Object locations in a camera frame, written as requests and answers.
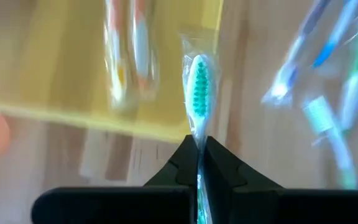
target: yellow box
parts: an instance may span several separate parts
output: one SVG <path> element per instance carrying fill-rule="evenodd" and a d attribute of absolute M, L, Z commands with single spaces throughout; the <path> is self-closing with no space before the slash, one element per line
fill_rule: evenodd
<path fill-rule="evenodd" d="M 160 89 L 155 101 L 141 102 L 128 114 L 115 113 L 108 104 L 104 1 L 16 2 L 20 5 L 11 7 L 6 19 L 13 24 L 0 26 L 1 112 L 166 141 L 181 141 L 190 133 L 180 29 L 190 25 L 219 30 L 223 0 L 157 0 Z"/>

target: plastic wrapper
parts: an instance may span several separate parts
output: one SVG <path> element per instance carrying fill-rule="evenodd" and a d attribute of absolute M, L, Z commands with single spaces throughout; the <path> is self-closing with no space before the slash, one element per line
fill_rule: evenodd
<path fill-rule="evenodd" d="M 206 128 L 212 118 L 220 79 L 218 55 L 214 51 L 213 32 L 188 31 L 183 42 L 183 91 L 191 133 L 201 155 L 206 142 Z M 203 156 L 199 156 L 198 223 L 211 223 L 203 178 Z"/>
<path fill-rule="evenodd" d="M 129 38 L 135 78 L 143 100 L 153 100 L 160 81 L 154 32 L 155 0 L 131 0 Z"/>
<path fill-rule="evenodd" d="M 262 103 L 301 108 L 335 186 L 358 189 L 358 0 L 314 2 Z"/>
<path fill-rule="evenodd" d="M 127 49 L 127 4 L 122 0 L 105 0 L 104 22 L 105 64 L 108 74 L 110 105 L 130 108 L 137 102 L 137 88 L 132 75 L 131 58 Z"/>

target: transparent plastic bag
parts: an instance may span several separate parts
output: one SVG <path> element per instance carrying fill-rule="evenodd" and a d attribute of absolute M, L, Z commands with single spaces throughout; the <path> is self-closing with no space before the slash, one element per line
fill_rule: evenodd
<path fill-rule="evenodd" d="M 198 161 L 198 223 L 211 223 L 211 212 L 203 175 L 206 128 L 213 116 L 220 80 L 214 32 L 198 29 L 181 35 L 183 43 L 183 91 L 191 133 L 200 150 Z"/>
<path fill-rule="evenodd" d="M 143 100 L 153 100 L 157 94 L 160 69 L 154 32 L 155 0 L 131 0 L 129 38 L 132 63 Z"/>
<path fill-rule="evenodd" d="M 138 101 L 130 55 L 127 50 L 127 32 L 124 21 L 127 4 L 122 0 L 105 0 L 104 49 L 110 105 L 127 109 Z"/>
<path fill-rule="evenodd" d="M 357 172 L 345 135 L 327 99 L 321 95 L 305 101 L 303 112 L 314 133 L 319 136 L 319 145 L 330 147 L 337 165 L 337 182 L 344 189 L 357 188 Z"/>

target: blue toothbrush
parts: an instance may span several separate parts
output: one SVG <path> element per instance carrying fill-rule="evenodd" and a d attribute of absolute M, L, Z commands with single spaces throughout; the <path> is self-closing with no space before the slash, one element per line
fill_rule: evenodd
<path fill-rule="evenodd" d="M 317 22 L 323 15 L 324 10 L 331 0 L 316 0 L 310 12 L 305 17 L 296 39 L 293 41 L 285 59 L 285 63 L 276 74 L 272 88 L 263 97 L 262 101 L 273 100 L 280 104 L 294 86 L 298 74 L 296 58 L 305 45 L 307 37 L 316 27 Z"/>
<path fill-rule="evenodd" d="M 358 7 L 358 0 L 347 0 L 339 19 L 337 20 L 331 35 L 325 46 L 323 47 L 320 54 L 317 56 L 314 61 L 313 67 L 317 68 L 322 65 L 328 58 L 331 56 L 332 52 L 335 50 L 339 41 L 341 41 L 342 36 L 345 34 L 349 24 L 351 23 L 356 9 Z"/>

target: black holder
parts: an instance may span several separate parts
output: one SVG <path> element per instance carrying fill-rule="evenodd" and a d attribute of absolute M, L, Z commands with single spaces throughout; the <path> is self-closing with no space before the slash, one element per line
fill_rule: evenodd
<path fill-rule="evenodd" d="M 358 222 L 358 190 L 284 189 L 208 137 L 204 179 L 214 224 Z M 196 223 L 199 150 L 186 136 L 143 187 L 58 188 L 34 203 L 41 223 Z"/>

